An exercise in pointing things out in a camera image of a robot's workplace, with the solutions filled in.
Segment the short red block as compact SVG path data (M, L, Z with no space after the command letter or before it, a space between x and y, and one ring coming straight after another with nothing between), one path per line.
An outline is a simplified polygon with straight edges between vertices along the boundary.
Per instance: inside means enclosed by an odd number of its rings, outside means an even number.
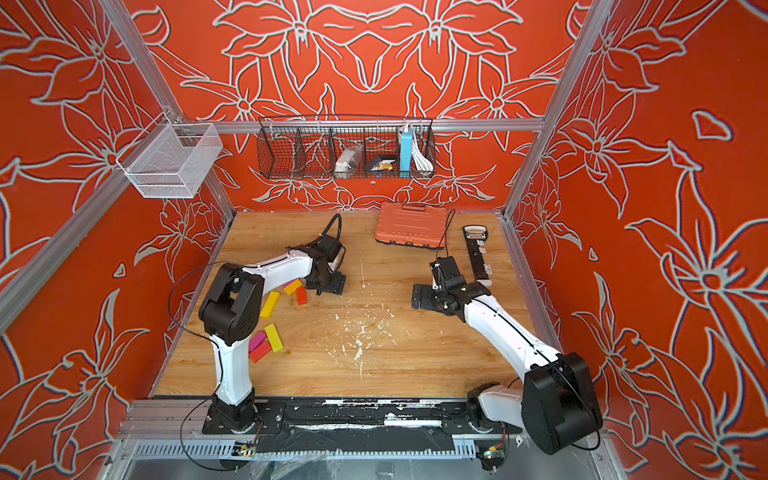
M306 305L308 303L307 291L304 287L299 287L296 290L296 301L298 305Z

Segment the yellow long block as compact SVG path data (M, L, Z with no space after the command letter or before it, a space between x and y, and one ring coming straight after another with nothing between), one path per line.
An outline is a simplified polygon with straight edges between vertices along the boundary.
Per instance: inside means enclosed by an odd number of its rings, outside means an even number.
M280 300L280 293L277 291L271 291L266 300L263 302L260 317L264 319L270 319L275 311L278 301Z
M280 352L284 349L284 344L278 333L278 330L274 324L269 324L264 327L267 340L273 352Z

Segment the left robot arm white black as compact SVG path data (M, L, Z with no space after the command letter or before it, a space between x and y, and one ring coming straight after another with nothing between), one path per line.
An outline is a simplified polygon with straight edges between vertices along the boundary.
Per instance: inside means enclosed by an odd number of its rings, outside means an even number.
M255 422L248 344L260 318L263 296L295 280L302 280L319 295L342 294L344 254L339 237L323 234L265 262L225 263L219 268L198 313L217 357L212 416L221 417L238 431Z

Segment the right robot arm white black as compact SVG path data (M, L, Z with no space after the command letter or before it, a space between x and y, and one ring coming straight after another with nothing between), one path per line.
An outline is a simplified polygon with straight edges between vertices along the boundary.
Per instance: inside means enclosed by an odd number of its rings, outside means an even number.
M433 280L413 287L412 307L456 316L483 335L511 365L522 385L483 387L476 395L487 420L527 432L552 455L599 433L603 415L587 362L540 340L479 282L469 283L452 257L430 264Z

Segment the orange yellow block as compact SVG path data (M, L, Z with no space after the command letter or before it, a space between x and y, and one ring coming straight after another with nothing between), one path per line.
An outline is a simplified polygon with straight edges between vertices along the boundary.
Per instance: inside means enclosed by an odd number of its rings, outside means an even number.
M285 284L285 285L284 285L284 287L283 287L283 291L284 291L284 292L285 292L287 295L292 295L292 294L294 294L294 293L295 293L295 292L296 292L298 289L300 289L300 288L302 288L302 287L303 287L303 281L302 281L301 279L296 279L296 280L293 280L293 281L292 281L292 282L290 282L290 283L287 283L287 284Z

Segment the black strip tool with white end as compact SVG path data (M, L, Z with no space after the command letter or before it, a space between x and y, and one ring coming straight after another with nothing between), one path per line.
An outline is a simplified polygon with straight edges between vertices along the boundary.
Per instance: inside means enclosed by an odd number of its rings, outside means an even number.
M485 243L488 240L487 227L465 225L462 227L462 231L474 279L486 287L491 287L490 268L483 257L486 253Z

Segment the red plastic tool case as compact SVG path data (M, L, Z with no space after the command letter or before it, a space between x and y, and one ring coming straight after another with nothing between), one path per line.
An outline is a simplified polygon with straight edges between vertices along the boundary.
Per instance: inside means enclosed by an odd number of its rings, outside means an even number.
M383 203L374 238L384 244L440 249L447 218L448 210L442 207Z

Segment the silver bag in basket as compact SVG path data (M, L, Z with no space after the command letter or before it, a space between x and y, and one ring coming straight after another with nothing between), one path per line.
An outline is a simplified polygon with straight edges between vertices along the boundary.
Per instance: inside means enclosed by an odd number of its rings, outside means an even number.
M361 145L352 145L343 150L336 160L334 176L337 179L349 179L357 170L363 157L364 148Z

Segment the black box in basket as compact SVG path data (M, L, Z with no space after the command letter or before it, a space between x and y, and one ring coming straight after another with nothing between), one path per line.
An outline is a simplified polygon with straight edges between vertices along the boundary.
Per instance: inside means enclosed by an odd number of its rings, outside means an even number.
M375 156L364 165L364 171L369 174L386 174L397 170L399 159L397 155L381 154Z

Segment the yellow long block front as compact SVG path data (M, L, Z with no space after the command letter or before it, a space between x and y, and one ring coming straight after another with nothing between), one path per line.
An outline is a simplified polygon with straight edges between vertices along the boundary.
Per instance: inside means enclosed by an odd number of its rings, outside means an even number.
M284 344L278 333L278 330L274 324L269 324L264 327L267 340L273 352L280 352L284 349Z

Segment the magenta block front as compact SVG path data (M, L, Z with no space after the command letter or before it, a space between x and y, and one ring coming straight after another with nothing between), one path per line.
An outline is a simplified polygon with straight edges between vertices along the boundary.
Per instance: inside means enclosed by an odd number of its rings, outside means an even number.
M251 352L257 349L264 341L267 340L267 335L264 331L255 332L249 340L248 351Z

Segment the red long block front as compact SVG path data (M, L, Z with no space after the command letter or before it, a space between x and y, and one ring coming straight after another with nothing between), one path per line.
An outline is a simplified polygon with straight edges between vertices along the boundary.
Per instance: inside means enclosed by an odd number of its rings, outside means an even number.
M272 352L272 347L268 341L264 341L249 352L249 358L256 363Z

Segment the light blue box in basket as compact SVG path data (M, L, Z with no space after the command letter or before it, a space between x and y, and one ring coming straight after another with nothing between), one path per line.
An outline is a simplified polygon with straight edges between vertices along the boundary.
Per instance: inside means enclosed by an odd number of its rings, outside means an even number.
M411 171L413 132L404 129L399 132L399 177L408 178Z

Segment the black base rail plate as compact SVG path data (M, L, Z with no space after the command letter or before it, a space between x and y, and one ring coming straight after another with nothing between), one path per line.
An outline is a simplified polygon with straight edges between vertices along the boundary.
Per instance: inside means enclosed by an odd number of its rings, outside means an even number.
M234 435L256 451L339 453L467 452L454 440L493 445L517 434L481 416L465 398L257 397L239 426L213 406L200 423L205 435Z

